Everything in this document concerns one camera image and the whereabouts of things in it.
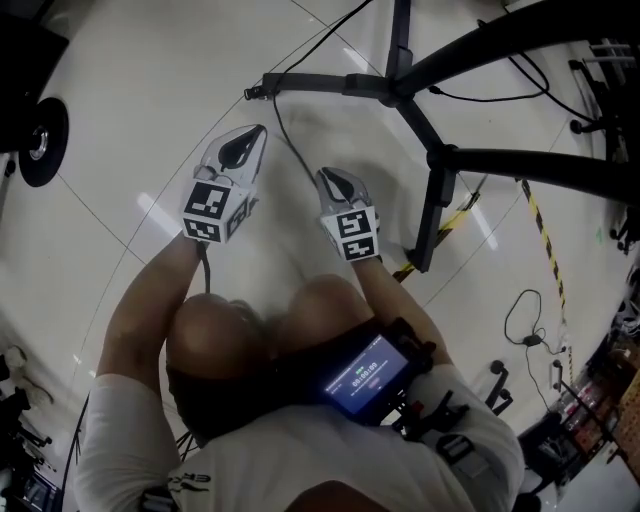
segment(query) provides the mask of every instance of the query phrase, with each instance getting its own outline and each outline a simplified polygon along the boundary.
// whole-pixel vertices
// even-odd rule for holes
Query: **yellow and black tape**
[[[549,263],[551,264],[553,277],[555,278],[556,284],[558,285],[558,294],[560,295],[560,301],[562,303],[562,316],[564,316],[564,305],[566,303],[566,298],[564,296],[564,284],[562,283],[562,277],[560,277],[560,269],[558,268],[558,260],[553,254],[553,247],[551,246],[549,233],[547,233],[547,230],[544,227],[544,223],[542,222],[542,215],[540,214],[540,209],[538,208],[538,204],[536,203],[536,200],[533,197],[533,193],[531,192],[531,187],[529,186],[529,182],[527,180],[522,180],[522,190],[524,191],[524,195],[527,198],[529,207],[531,208],[531,211],[533,212],[533,215],[536,219],[536,225],[538,226],[538,231],[540,231],[540,236],[542,236],[542,241],[544,242],[545,249],[547,250],[547,257],[549,258]]]
[[[533,197],[533,192],[531,192],[531,187],[529,186],[529,182],[527,180],[522,180],[522,190],[524,192],[525,197],[527,198],[527,202],[529,203],[529,208],[533,213],[536,219],[536,225],[538,226],[538,231],[540,232],[540,236],[542,237],[542,242],[544,243],[545,249],[547,251],[547,257],[549,258],[549,263],[551,264],[551,271],[553,272],[553,277],[556,280],[556,285],[558,287],[558,295],[560,295],[560,303],[562,308],[562,321],[565,322],[564,317],[564,307],[567,302],[565,294],[564,294],[564,283],[562,282],[562,277],[560,276],[560,269],[558,267],[558,260],[553,254],[553,246],[551,245],[551,239],[549,238],[549,233],[544,227],[544,222],[542,221],[542,214],[540,213],[540,208],[538,208],[538,203],[536,203],[535,198]],[[567,357],[569,359],[569,378],[570,383],[573,384],[573,349],[571,344],[567,342]]]
[[[444,239],[447,238],[449,234],[458,226],[460,226],[464,219],[467,218],[469,212],[471,211],[471,208],[473,208],[473,205],[476,204],[480,199],[480,187],[483,183],[484,179],[482,180],[476,191],[471,194],[471,196],[466,201],[458,206],[458,208],[456,208],[455,213],[451,217],[449,217],[447,221],[442,225],[442,227],[438,230],[435,247],[438,247],[442,242],[444,242]],[[414,267],[412,263],[407,263],[400,270],[394,272],[393,277],[396,281],[401,283],[407,277],[409,277],[415,269],[416,267]]]

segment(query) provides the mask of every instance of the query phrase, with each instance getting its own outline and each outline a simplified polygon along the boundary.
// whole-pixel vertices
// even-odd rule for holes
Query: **wire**
[[[547,337],[547,330],[544,327],[538,327],[533,334],[538,334],[540,331],[544,331],[544,334],[540,336],[540,339],[543,340]]]
[[[184,462],[187,458],[187,454],[189,453],[189,448],[191,448],[191,443],[193,443],[193,436],[189,437],[189,442],[187,443],[187,448],[185,449],[184,453],[182,454],[182,462]]]
[[[211,293],[211,267],[209,266],[209,260],[207,259],[207,245],[204,242],[198,242],[196,244],[196,252],[198,257],[202,261],[204,267],[204,288],[206,293]]]
[[[64,476],[62,477],[62,485],[60,486],[60,493],[56,495],[55,504],[59,503],[59,506],[54,506],[54,510],[62,510],[62,505],[64,504],[64,491],[67,487],[67,478],[69,477],[69,468],[71,467],[71,458],[73,457],[73,452],[76,446],[76,443],[79,444],[78,434],[80,432],[80,426],[82,425],[82,419],[84,418],[84,414],[87,411],[87,405],[89,404],[89,395],[87,395],[87,399],[84,401],[84,405],[82,406],[82,412],[80,413],[80,417],[78,418],[78,423],[76,424],[76,429],[73,433],[73,438],[71,440],[71,447],[69,448],[69,454],[67,455],[67,463],[64,467]]]
[[[313,47],[307,52],[305,53],[302,57],[300,57],[296,62],[294,62],[293,64],[291,64],[291,66],[289,66],[287,69],[284,70],[284,72],[280,75],[280,77],[278,78],[278,80],[276,81],[276,85],[273,88],[272,94],[273,94],[273,109],[276,112],[276,117],[278,118],[278,124],[280,125],[280,130],[282,131],[282,135],[284,136],[285,140],[287,141],[287,145],[289,146],[289,149],[291,149],[291,151],[293,152],[293,154],[296,156],[296,158],[298,159],[298,161],[300,162],[300,165],[302,165],[302,168],[304,169],[305,173],[307,174],[307,176],[309,177],[309,179],[311,180],[311,183],[313,183],[313,185],[316,185],[315,180],[313,179],[313,173],[311,172],[311,169],[309,168],[309,166],[307,165],[307,162],[305,162],[304,158],[302,157],[302,155],[300,154],[300,152],[296,149],[295,145],[293,144],[293,142],[291,141],[291,139],[289,138],[289,134],[287,133],[287,130],[285,130],[284,128],[284,123],[282,122],[282,116],[280,115],[280,110],[278,110],[278,103],[276,102],[276,96],[278,95],[278,92],[280,92],[278,90],[278,87],[280,86],[280,84],[282,83],[282,80],[284,78],[284,75],[286,75],[289,71],[291,71],[293,68],[295,68],[298,64],[300,64],[301,62],[303,62],[309,55],[311,55],[314,51],[316,51],[318,49],[318,47],[324,43],[327,39],[329,39],[329,37],[331,37],[331,35],[338,30],[342,25],[344,25],[347,21],[349,21],[353,16],[355,16],[356,14],[358,14],[362,9],[364,9],[368,4],[370,4],[373,0],[365,0],[364,2],[362,2],[358,7],[356,7],[353,11],[351,11],[350,13],[348,13],[346,16],[344,16],[338,23],[336,23],[330,30],[329,32],[327,32],[321,39],[320,41],[318,41],[316,44],[313,45]]]
[[[478,26],[483,27],[484,25],[486,25],[486,22],[484,22],[482,20],[478,21]],[[453,95],[453,94],[448,94],[448,93],[444,92],[442,89],[440,89],[439,87],[436,87],[436,86],[431,86],[431,87],[429,87],[428,90],[429,90],[429,92],[431,92],[433,94],[446,96],[447,98],[453,98],[455,100],[462,100],[462,101],[471,101],[471,102],[475,102],[475,103],[499,103],[499,102],[503,102],[503,101],[517,101],[517,100],[537,98],[539,96],[545,95],[551,101],[553,101],[556,105],[558,105],[559,107],[563,108],[564,110],[566,110],[570,114],[582,119],[583,121],[586,121],[588,123],[595,123],[596,122],[595,119],[593,119],[591,117],[588,117],[588,116],[585,116],[584,114],[581,114],[577,110],[572,109],[571,107],[569,107],[565,103],[561,102],[553,94],[551,94],[551,92],[550,92],[551,84],[549,82],[549,79],[547,78],[547,75],[544,74],[542,69],[540,69],[540,67],[526,53],[524,53],[524,52],[517,52],[517,53],[525,61],[527,61],[529,63],[529,65],[533,69],[535,69],[536,73],[538,73],[540,75],[540,78],[542,78],[542,81],[544,82],[544,85],[540,85],[538,82],[536,82],[533,79],[533,77],[529,73],[527,73],[524,70],[524,68],[522,66],[520,66],[520,64],[518,64],[515,61],[515,59],[513,57],[507,57],[509,59],[509,62],[511,62],[511,64],[513,64],[518,69],[518,71],[520,71],[520,73],[522,73],[533,85],[535,85],[538,89],[540,89],[540,92],[532,93],[532,94],[525,94],[525,95],[521,95],[521,96],[507,96],[507,97],[504,97],[504,98],[486,98],[485,99],[485,98],[468,98],[468,97],[464,97],[464,96],[456,96],[456,95]]]
[[[516,306],[520,302],[520,299],[524,296],[525,293],[534,293],[538,296],[538,318],[536,318],[536,321],[533,323],[533,327],[531,328],[531,334],[535,334],[537,332],[536,326],[540,321],[540,315],[542,315],[542,295],[540,295],[540,292],[538,290],[533,290],[532,288],[527,288],[526,290],[523,290],[522,292],[520,292],[520,295],[518,295],[518,298],[513,303],[513,306],[511,306],[511,309],[507,313],[507,316],[504,317],[504,337],[507,338],[509,343],[513,345],[524,345],[524,342],[521,341],[520,343],[518,343],[517,341],[513,341],[509,337],[509,335],[507,334],[507,323],[509,322],[509,317],[511,316],[511,313],[513,313],[513,310],[516,308]]]
[[[536,380],[536,378],[533,376],[533,373],[531,372],[531,363],[529,361],[529,349],[531,347],[526,345],[524,341],[521,341],[519,343],[517,341],[513,341],[509,337],[509,335],[507,334],[507,323],[509,322],[509,317],[511,316],[511,313],[513,313],[513,310],[516,308],[516,306],[520,302],[520,299],[522,299],[522,297],[526,293],[533,293],[538,297],[538,316],[536,318],[536,321],[533,323],[533,327],[531,328],[531,334],[537,336],[537,334],[540,331],[544,331],[544,336],[540,339],[540,343],[542,343],[546,347],[547,352],[549,352],[549,354],[555,356],[555,355],[558,355],[558,354],[564,352],[564,347],[563,347],[563,350],[560,350],[559,352],[553,352],[551,350],[551,347],[549,346],[549,344],[546,341],[544,341],[544,339],[543,339],[547,335],[547,330],[544,327],[536,328],[537,325],[538,325],[538,322],[540,321],[540,316],[542,315],[542,295],[540,294],[540,292],[538,290],[534,290],[532,288],[527,288],[526,290],[523,290],[522,292],[520,292],[520,295],[518,295],[518,298],[513,303],[513,306],[511,306],[511,309],[507,313],[507,316],[504,318],[504,337],[507,338],[509,343],[511,343],[513,345],[519,345],[519,346],[524,346],[525,347],[524,356],[525,356],[525,359],[527,360],[527,371],[529,372],[529,377],[531,377],[531,380],[533,381],[533,384],[536,387],[536,391],[540,395],[540,398],[542,398],[542,402],[544,403],[544,406],[546,407],[547,412],[551,412],[551,409],[549,409],[549,405],[547,404],[547,401],[544,399],[544,395],[540,391],[540,386],[538,386],[538,381]]]
[[[531,59],[531,57],[529,57],[525,53],[523,53],[523,52],[518,52],[518,53],[540,75],[540,78],[542,78],[542,81],[544,82],[544,86],[542,86],[538,82],[536,82],[531,77],[531,75],[529,75],[529,73],[527,73],[524,70],[524,68],[522,66],[520,66],[520,64],[518,64],[515,61],[515,59],[513,57],[507,57],[507,58],[509,59],[509,61],[516,68],[518,68],[518,70],[523,75],[525,75],[531,82],[533,82],[540,89],[540,91],[534,92],[534,93],[531,93],[531,94],[524,94],[524,95],[521,95],[521,96],[507,96],[507,97],[504,97],[504,98],[467,98],[467,97],[464,97],[464,96],[456,96],[454,94],[446,93],[442,89],[440,89],[439,87],[436,87],[435,85],[432,85],[431,87],[429,87],[429,92],[431,92],[432,94],[438,94],[438,95],[441,95],[441,96],[446,96],[447,98],[453,98],[454,100],[472,101],[474,103],[499,103],[499,102],[502,102],[502,101],[526,100],[526,99],[538,98],[538,97],[546,94],[547,92],[549,92],[549,89],[551,88],[551,84],[549,83],[549,79],[542,72],[540,67],[538,67],[538,65]]]
[[[540,391],[540,386],[538,386],[538,381],[536,380],[536,378],[533,376],[533,373],[531,373],[531,364],[529,363],[529,348],[527,347],[524,351],[524,357],[527,360],[527,371],[529,372],[529,377],[531,377],[531,380],[533,381],[533,383],[536,386],[536,391],[538,392],[538,394],[540,395],[540,398],[542,398],[542,401],[544,402],[544,406],[547,408],[547,412],[551,412],[551,409],[549,409],[549,406],[547,405],[547,401],[544,399],[544,396],[542,395],[542,392]]]

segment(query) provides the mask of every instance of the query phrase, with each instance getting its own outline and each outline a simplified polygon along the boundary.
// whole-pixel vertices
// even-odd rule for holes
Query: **black clip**
[[[267,91],[261,85],[257,85],[255,87],[251,87],[250,89],[244,90],[244,99],[245,100],[266,100],[268,97]]]
[[[407,435],[407,441],[418,441],[430,430],[437,430],[443,433],[449,432],[469,410],[468,405],[461,405],[456,409],[447,407],[452,396],[453,391],[447,391],[436,410],[418,421],[417,425],[411,429],[411,432]]]

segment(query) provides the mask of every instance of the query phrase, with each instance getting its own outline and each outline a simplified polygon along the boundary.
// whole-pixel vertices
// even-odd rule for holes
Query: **display screen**
[[[325,392],[352,414],[375,397],[409,362],[378,336],[326,388]]]

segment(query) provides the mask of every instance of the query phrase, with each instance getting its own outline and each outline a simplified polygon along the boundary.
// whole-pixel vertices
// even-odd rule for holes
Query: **black metal stand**
[[[415,249],[409,259],[426,272],[435,248],[440,218],[453,198],[458,171],[526,178],[640,205],[629,164],[532,151],[458,149],[446,146],[414,95],[479,66],[559,43],[617,37],[635,32],[631,3],[612,0],[544,0],[487,23],[412,65],[408,48],[411,0],[395,0],[386,76],[267,73],[262,85],[247,89],[246,99],[270,98],[281,91],[316,91],[371,98],[395,108],[427,150],[431,172]]]

